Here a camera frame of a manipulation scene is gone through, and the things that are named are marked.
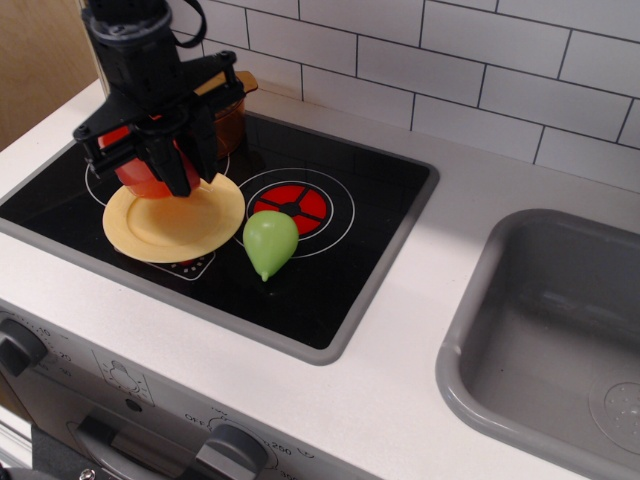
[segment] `control panel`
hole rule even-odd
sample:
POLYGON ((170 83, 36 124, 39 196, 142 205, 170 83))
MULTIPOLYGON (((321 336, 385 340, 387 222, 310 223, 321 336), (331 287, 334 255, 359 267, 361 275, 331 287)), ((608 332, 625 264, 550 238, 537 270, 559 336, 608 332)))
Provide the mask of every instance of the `control panel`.
MULTIPOLYGON (((117 440, 118 431, 126 431, 123 437, 140 438, 138 443, 143 444, 148 432, 175 445, 167 448, 168 454, 184 450, 184 462, 197 465, 205 478, 207 472, 215 472, 211 478, 225 480, 368 478, 324 452, 238 414, 232 406, 188 391, 16 310, 0 303, 0 370, 8 372, 9 382, 40 428, 94 460, 114 455, 108 445, 104 452, 103 445, 94 444, 101 435, 117 440), (47 390, 59 400, 41 402, 47 390), (65 418, 56 418, 62 416, 60 405, 68 406, 65 418), (96 412, 99 418, 87 420, 96 412), (96 424, 111 431, 107 434, 96 424)), ((131 448, 128 456, 143 464, 147 460, 144 449, 118 448, 131 448)), ((152 459, 149 464, 155 465, 152 459)))

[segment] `gray sink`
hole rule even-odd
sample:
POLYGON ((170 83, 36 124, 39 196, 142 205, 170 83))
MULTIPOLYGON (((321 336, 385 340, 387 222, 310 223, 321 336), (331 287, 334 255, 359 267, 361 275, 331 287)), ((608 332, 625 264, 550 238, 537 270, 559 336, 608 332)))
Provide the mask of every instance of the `gray sink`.
POLYGON ((548 210, 507 217, 436 373, 476 430, 590 478, 640 478, 640 236, 548 210))

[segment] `white countertop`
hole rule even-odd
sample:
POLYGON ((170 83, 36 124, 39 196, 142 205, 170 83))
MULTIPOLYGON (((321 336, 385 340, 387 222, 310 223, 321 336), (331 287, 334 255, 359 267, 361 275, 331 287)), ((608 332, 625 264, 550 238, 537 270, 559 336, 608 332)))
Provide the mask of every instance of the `white countertop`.
MULTIPOLYGON (((0 196, 64 147, 102 100, 95 83, 1 152, 0 196)), ((0 297, 34 313, 46 308, 63 328, 384 479, 582 478, 463 424, 438 391, 436 356, 499 220, 550 208, 640 233, 640 195, 265 92, 251 94, 247 108, 425 161, 440 173, 335 363, 301 362, 4 234, 0 297), (44 274, 26 288, 29 262, 44 274), (132 313, 136 321, 116 320, 116 335, 113 319, 132 313), (189 335, 195 328, 197 341, 189 335)))

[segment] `wooden wall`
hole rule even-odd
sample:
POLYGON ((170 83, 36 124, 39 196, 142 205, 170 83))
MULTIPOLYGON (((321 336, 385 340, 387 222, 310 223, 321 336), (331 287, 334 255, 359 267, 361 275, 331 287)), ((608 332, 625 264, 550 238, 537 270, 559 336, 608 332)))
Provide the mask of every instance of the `wooden wall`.
POLYGON ((77 0, 0 0, 0 150, 97 77, 77 0))

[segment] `sink drain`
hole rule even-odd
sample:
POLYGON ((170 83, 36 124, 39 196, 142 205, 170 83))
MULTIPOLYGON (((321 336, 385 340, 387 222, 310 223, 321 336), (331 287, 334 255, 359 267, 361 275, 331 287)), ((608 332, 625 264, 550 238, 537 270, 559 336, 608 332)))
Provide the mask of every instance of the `sink drain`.
POLYGON ((589 409, 609 439, 625 450, 640 454, 640 378, 617 372, 597 382, 589 394, 589 409))

